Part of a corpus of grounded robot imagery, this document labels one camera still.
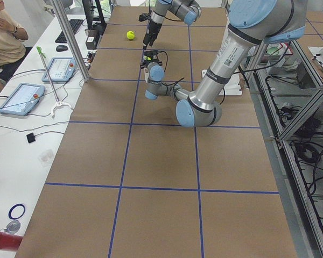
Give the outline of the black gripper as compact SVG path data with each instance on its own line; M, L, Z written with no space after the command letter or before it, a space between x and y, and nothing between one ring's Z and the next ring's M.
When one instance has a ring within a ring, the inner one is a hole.
M141 67L147 67L148 65L152 63L156 63L157 65L161 66L162 62L158 59L157 56L150 57L152 60L146 60L146 56L143 57L142 62L140 63Z
M160 23L155 23L154 21L149 22L148 33L145 34L143 39L143 49L147 49L148 45L153 46L161 27L162 25Z

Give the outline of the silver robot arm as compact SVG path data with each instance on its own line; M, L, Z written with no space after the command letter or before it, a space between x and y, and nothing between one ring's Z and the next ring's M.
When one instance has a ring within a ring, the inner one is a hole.
M196 1L156 1L152 11L139 16L140 22L148 20L143 50L146 50L148 46L153 46L168 11L187 25L192 25L201 16L201 7Z
M148 21L140 64L148 84L145 97L174 98L176 118L183 127L215 124L222 114L215 99L249 50L262 42L276 44L301 38L305 32L306 11L307 1L232 1L227 12L228 34L197 89L189 92L177 83L163 83L165 72L158 52L147 47L153 45L168 12L191 25L201 16L201 8L196 1L157 1L152 11L139 17L140 21Z

